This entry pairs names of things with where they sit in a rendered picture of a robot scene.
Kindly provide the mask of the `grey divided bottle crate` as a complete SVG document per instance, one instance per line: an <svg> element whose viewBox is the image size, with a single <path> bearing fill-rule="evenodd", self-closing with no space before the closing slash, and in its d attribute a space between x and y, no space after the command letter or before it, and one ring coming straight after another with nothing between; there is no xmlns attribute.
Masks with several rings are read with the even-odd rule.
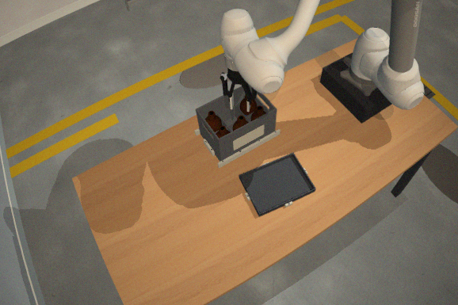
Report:
<svg viewBox="0 0 458 305"><path fill-rule="evenodd" d="M257 107L259 105L262 106L266 114L252 121L252 113L245 116L240 110L240 103L245 98L243 87L233 90L233 94L233 109L231 109L229 97L224 95L196 109L200 134L215 151L219 161L266 137L274 132L276 128L277 108L263 93L257 91L255 101L257 102ZM269 109L258 96L269 106ZM216 135L217 132L214 132L205 120L209 111L215 112L221 119L222 126L225 126L230 133L221 138ZM249 123L233 131L233 125L239 116L244 116Z"/></svg>

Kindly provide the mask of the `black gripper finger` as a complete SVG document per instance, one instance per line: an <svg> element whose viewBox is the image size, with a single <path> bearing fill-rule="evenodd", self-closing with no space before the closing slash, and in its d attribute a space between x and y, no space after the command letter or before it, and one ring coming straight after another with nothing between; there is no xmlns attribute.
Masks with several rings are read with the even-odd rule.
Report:
<svg viewBox="0 0 458 305"><path fill-rule="evenodd" d="M233 109L233 106L234 106L234 94L233 94L233 90L235 88L235 83L236 83L236 79L233 78L233 81L231 83L231 88L230 88L230 91L228 91L228 88L227 88L227 74L223 73L221 74L220 76L220 79L222 81L222 84L223 84L223 95L224 96L228 96L229 97L229 102L230 102L230 106L231 106L231 109ZM226 81L225 81L226 80Z"/></svg>
<svg viewBox="0 0 458 305"><path fill-rule="evenodd" d="M250 111L250 105L251 105L251 99L255 100L256 98L256 95L257 95L257 91L255 89L252 88L252 94L250 92L250 87L247 84L245 84L244 80L243 79L240 79L240 83L242 84L242 87L245 91L245 94L246 94L246 98L247 98L247 112Z"/></svg>

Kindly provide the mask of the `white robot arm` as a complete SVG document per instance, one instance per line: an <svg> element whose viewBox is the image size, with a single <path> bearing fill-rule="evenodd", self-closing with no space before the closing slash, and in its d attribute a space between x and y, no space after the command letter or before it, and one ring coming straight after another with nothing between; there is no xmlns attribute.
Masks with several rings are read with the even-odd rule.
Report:
<svg viewBox="0 0 458 305"><path fill-rule="evenodd" d="M277 91L284 81L288 57L305 37L319 2L300 0L288 28L273 38L258 38L246 10L227 11L220 26L227 68L238 71L259 93ZM340 76L365 96L378 88L400 109L417 106L424 97L414 58L421 11L422 0L391 0L390 37L382 29L366 29L355 43L352 59L344 58L348 68Z"/></svg>

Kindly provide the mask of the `brown glass bottle with green label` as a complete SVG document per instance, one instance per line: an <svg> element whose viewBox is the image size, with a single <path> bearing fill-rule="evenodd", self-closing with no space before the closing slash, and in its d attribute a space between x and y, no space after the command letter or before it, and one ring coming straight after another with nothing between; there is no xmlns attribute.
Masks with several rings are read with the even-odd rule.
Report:
<svg viewBox="0 0 458 305"><path fill-rule="evenodd" d="M242 127L243 125L245 124L248 124L249 122L246 121L246 118L244 116L239 116L237 118L237 121L235 121L234 125L233 125L233 131Z"/></svg>

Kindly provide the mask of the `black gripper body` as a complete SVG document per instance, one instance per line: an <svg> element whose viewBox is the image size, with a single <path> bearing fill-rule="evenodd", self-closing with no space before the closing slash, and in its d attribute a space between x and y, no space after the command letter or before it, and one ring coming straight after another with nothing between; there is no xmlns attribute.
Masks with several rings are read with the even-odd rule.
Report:
<svg viewBox="0 0 458 305"><path fill-rule="evenodd" d="M228 69L228 68L227 68ZM238 72L238 71L232 71L230 69L228 69L228 72L227 72L227 77L233 81L233 78L237 78L236 79L236 85L239 84L239 85L242 85L240 83L240 78L242 78L241 74ZM243 79L243 78L242 78ZM244 79L243 79L244 80ZM246 81L244 80L245 84L246 84Z"/></svg>

